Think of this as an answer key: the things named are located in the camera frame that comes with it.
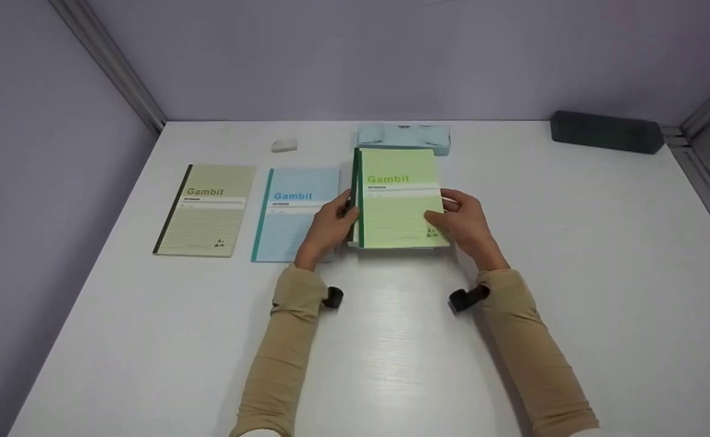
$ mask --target person's left hand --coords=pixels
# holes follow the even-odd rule
[[[360,215],[358,208],[352,207],[343,215],[344,208],[349,198],[349,190],[344,191],[338,197],[327,202],[314,215],[314,221],[309,227],[304,243],[298,248],[295,265],[308,271],[314,271],[316,263],[327,254],[328,251],[344,241],[349,228]]]

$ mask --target green notebook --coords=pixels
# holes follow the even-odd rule
[[[425,221],[443,211],[435,156],[429,149],[355,149],[352,198],[360,208],[350,241],[372,249],[449,246]]]
[[[254,175],[254,166],[189,165],[152,253],[233,255]]]

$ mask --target white eraser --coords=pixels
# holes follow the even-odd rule
[[[298,141],[295,138],[288,138],[279,141],[274,141],[273,146],[271,146],[271,151],[277,152],[289,152],[290,150],[298,149]]]

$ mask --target person's right hand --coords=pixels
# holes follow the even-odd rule
[[[441,188],[444,213],[425,211],[425,220],[446,231],[449,238],[474,259],[479,270],[510,268],[490,233],[482,204],[462,191]]]

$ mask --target hand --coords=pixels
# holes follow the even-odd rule
[[[462,191],[441,188],[444,213],[425,211],[425,220],[449,234],[461,251],[474,259],[479,270],[510,268],[490,233],[482,204]]]
[[[316,263],[333,247],[344,241],[349,233],[349,228],[360,215],[360,210],[357,207],[352,207],[346,215],[343,215],[348,198],[349,190],[346,190],[332,201],[327,202],[314,215],[314,221],[309,227],[304,243],[301,243],[296,254],[295,265],[297,268],[314,271]]]

